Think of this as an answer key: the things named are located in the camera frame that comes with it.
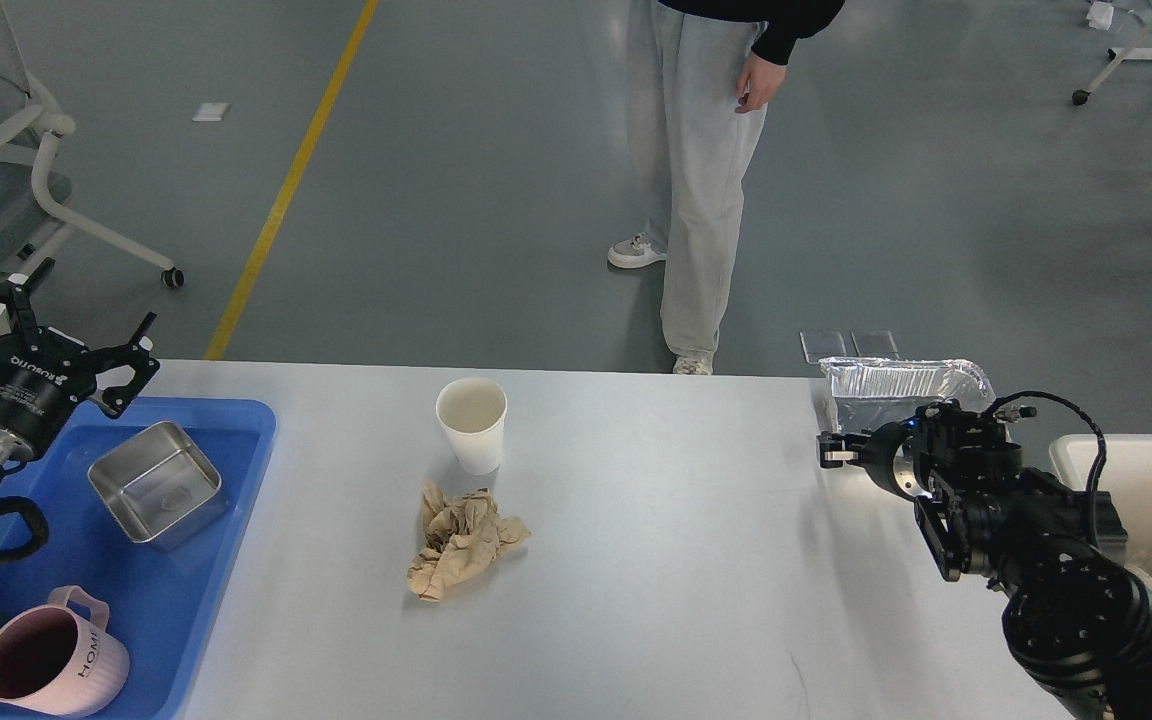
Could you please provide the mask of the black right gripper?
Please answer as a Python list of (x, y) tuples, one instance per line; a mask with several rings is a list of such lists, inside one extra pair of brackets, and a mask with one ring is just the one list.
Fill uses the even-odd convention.
[(823, 430), (817, 437), (820, 469), (861, 468), (877, 487), (899, 498), (927, 497), (909, 456), (911, 420), (890, 420), (870, 433), (838, 433)]

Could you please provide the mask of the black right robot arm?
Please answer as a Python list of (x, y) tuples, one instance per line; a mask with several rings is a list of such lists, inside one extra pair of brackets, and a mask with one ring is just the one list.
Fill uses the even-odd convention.
[(914, 505), (946, 582), (1007, 596), (1007, 650), (1075, 719), (1152, 719), (1152, 589), (1126, 569), (1126, 529), (1100, 488), (1102, 430), (1084, 488), (1029, 468), (1007, 424), (1034, 416), (1029, 389), (980, 411), (916, 407), (870, 433), (818, 434), (823, 468), (851, 465)]

